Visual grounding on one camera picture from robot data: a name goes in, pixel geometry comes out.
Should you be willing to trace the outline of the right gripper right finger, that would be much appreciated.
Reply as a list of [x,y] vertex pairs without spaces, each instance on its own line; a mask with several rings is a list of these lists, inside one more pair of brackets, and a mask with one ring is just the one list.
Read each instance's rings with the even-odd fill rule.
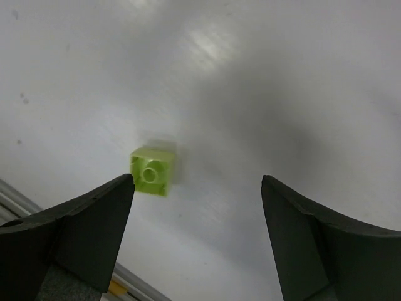
[[400,232],[312,201],[273,176],[261,197],[284,300],[400,300]]

